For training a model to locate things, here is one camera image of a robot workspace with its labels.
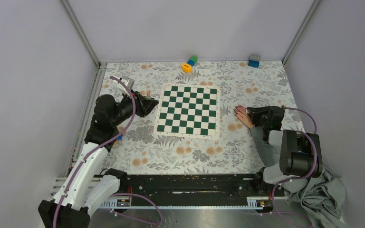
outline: gray wall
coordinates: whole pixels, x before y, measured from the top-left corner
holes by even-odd
[[[0,0],[0,227],[41,224],[95,67],[56,0]]]
[[[313,0],[69,0],[102,61],[282,59]]]
[[[344,178],[345,222],[365,227],[365,1],[323,1],[286,68],[325,165]]]

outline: chessboard border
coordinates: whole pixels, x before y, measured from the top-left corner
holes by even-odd
[[[160,119],[160,113],[161,113],[161,106],[163,103],[163,97],[164,97],[164,90],[166,86],[189,86],[194,88],[207,88],[207,89],[216,89],[216,129],[215,129],[215,136],[211,135],[196,135],[196,134],[185,134],[185,133],[172,133],[172,132],[158,132],[157,126],[159,124]],[[220,137],[220,93],[221,89],[218,86],[212,86],[212,85],[193,85],[193,84],[179,84],[179,83],[164,83],[162,85],[162,91],[160,93],[159,98],[159,105],[157,106],[157,114],[156,114],[156,121],[155,125],[153,127],[153,134],[155,135],[164,135],[164,136],[175,136],[175,137],[187,137],[187,138],[194,138],[194,139],[211,139],[211,140],[218,140]]]

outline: human hand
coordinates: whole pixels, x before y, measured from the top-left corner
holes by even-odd
[[[234,112],[236,113],[236,117],[248,128],[253,127],[254,125],[251,122],[250,117],[246,113],[246,108],[242,105],[238,105],[235,107]]]

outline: floral pattern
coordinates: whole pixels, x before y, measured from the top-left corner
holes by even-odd
[[[259,68],[252,68],[240,61],[198,62],[188,74],[181,70],[181,64],[108,63],[100,94],[111,94],[120,101],[121,92],[110,76],[134,79],[134,90],[155,99],[159,99],[165,82],[216,85],[221,88],[219,140],[154,135],[155,108],[145,118],[135,117],[98,172],[115,168],[130,174],[248,173],[263,166],[248,129],[233,109],[236,105],[296,107],[282,63],[261,61]],[[283,128],[303,130],[295,111],[286,111],[282,123]]]

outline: gray fabric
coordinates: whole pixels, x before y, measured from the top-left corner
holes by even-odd
[[[340,221],[345,197],[345,186],[340,178],[334,178],[325,168],[319,178],[311,178],[304,189],[290,194],[289,201],[300,202],[313,227],[346,228]]]
[[[250,128],[251,136],[254,139],[259,157],[266,167],[273,166],[279,162],[280,151],[276,147],[267,144],[262,140],[261,127]],[[307,180],[293,180],[292,182],[283,183],[282,187],[291,193],[300,191],[307,185]]]
[[[250,128],[258,154],[266,167],[279,162],[280,151],[262,140],[260,127]],[[290,201],[300,202],[314,228],[346,228],[341,219],[341,206],[345,201],[345,187],[327,169],[319,178],[293,180],[282,184],[290,192]]]

